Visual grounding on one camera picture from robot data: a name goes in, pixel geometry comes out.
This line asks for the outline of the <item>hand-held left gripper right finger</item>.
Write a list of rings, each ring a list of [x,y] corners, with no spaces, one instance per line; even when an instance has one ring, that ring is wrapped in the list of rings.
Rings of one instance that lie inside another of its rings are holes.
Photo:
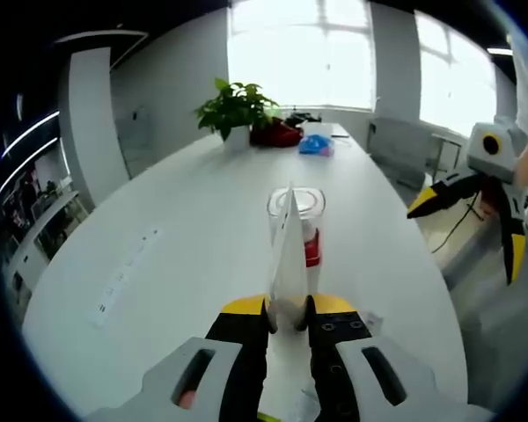
[[[370,334],[344,299],[306,299],[319,421],[490,421],[491,411],[441,393],[430,366]]]

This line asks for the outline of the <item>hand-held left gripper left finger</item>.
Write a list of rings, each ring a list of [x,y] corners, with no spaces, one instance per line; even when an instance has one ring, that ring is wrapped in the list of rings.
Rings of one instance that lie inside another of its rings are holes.
[[[192,337],[143,375],[141,390],[89,421],[254,421],[267,375],[268,298],[222,307],[205,337]]]

